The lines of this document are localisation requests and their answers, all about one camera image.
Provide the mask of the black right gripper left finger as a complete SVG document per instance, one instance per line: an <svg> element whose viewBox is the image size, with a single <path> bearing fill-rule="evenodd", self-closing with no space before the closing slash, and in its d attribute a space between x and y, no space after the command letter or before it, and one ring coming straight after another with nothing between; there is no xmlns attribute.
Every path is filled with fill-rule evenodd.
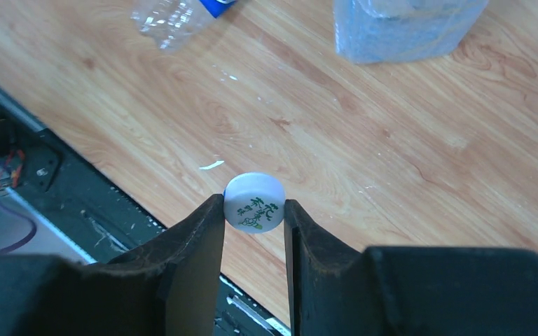
<svg viewBox="0 0 538 336"><path fill-rule="evenodd" d="M107 263L0 256L0 335L211 335L224 232L215 194Z"/></svg>

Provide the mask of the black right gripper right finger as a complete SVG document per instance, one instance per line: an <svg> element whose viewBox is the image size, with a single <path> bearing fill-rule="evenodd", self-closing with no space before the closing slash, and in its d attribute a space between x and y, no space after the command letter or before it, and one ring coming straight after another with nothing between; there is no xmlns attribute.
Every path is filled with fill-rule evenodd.
<svg viewBox="0 0 538 336"><path fill-rule="evenodd" d="M295 200L284 208L293 335L538 335L538 253L356 251Z"/></svg>

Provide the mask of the white bottle cap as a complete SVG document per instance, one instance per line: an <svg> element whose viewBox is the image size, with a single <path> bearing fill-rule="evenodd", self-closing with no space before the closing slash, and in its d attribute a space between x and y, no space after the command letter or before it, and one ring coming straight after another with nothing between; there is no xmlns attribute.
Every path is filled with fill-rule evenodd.
<svg viewBox="0 0 538 336"><path fill-rule="evenodd" d="M277 228L284 220L286 194L275 177L247 172L230 180L223 192L223 213L235 229L260 234Z"/></svg>

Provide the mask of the clear Pepsi bottle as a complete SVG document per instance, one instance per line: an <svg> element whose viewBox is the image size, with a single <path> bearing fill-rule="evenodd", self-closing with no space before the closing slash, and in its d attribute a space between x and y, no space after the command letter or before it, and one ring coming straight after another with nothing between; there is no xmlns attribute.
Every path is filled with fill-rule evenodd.
<svg viewBox="0 0 538 336"><path fill-rule="evenodd" d="M130 18L157 48L174 52L216 22L235 0L136 1Z"/></svg>

